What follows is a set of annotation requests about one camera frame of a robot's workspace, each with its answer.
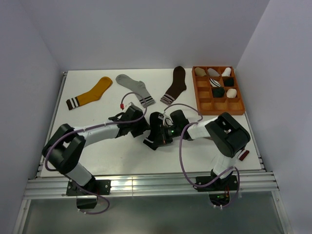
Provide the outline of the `black sock with white stripes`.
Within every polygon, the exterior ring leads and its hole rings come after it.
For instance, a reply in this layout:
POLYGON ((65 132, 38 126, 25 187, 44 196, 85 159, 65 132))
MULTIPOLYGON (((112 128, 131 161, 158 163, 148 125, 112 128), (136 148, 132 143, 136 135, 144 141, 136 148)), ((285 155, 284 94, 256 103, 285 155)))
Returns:
POLYGON ((150 134, 144 139, 143 143, 152 150, 166 144, 166 136, 163 125, 164 115, 160 112, 150 114, 150 134))

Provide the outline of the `plain black sock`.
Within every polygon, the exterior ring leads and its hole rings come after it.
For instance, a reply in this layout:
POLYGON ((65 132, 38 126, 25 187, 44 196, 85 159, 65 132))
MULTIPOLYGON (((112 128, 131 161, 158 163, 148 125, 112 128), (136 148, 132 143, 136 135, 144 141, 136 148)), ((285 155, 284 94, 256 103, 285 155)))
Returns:
POLYGON ((222 98, 225 95, 225 89, 223 87, 215 87, 212 89, 214 98, 222 98))

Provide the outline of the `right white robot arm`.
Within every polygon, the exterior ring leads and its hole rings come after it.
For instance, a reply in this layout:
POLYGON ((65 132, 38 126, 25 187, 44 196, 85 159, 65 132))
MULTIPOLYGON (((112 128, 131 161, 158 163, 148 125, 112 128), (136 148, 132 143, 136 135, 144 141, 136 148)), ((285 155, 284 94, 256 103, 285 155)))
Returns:
POLYGON ((199 120, 190 123, 181 110, 170 114, 172 125, 166 124, 166 117, 163 123, 156 127, 156 146, 170 144, 173 138, 179 137, 179 162, 185 178, 194 185, 184 169, 182 161, 182 141, 192 141, 198 138, 210 138, 218 149, 217 161, 211 170, 212 185, 216 190, 222 190, 233 174, 234 166, 238 160, 243 161, 249 154, 246 149, 251 140, 247 130, 239 124, 229 113, 224 112, 219 116, 207 121, 199 120))

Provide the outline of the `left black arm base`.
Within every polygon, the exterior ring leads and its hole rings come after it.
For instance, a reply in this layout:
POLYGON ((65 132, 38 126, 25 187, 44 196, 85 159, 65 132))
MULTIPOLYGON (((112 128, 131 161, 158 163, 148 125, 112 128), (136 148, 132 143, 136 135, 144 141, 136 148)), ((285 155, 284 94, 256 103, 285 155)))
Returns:
POLYGON ((78 185, 75 181, 70 180, 67 185, 66 196, 75 196, 76 206, 81 212, 87 214, 100 214, 107 211, 110 207, 110 202, 104 195, 109 195, 111 189, 111 180, 96 180, 92 179, 85 186, 78 185), (107 202, 107 207, 103 211, 92 212, 100 201, 107 202))

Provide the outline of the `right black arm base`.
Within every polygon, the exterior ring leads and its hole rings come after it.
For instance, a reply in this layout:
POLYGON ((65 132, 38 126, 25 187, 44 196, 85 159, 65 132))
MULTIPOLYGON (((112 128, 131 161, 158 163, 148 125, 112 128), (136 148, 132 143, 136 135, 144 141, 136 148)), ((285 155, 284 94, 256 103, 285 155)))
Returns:
POLYGON ((194 189, 198 192, 219 192, 218 194, 209 195, 210 202, 216 206, 228 205, 231 201, 230 192, 236 191, 238 188, 237 176, 230 173, 224 179, 218 179, 216 182, 205 188, 198 188, 194 186, 194 189))

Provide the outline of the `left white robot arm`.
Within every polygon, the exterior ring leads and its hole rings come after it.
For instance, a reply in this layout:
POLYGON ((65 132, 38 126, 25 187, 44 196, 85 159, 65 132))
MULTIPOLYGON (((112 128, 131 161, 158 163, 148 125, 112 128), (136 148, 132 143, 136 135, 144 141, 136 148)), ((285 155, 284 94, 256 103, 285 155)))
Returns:
POLYGON ((75 182, 84 195, 96 193, 99 188, 95 177, 79 163, 82 151, 87 146, 107 139, 115 139, 131 133, 133 137, 150 129, 143 111, 130 105, 124 112, 108 118, 101 124, 86 127, 61 125, 49 139, 42 155, 62 175, 75 182))

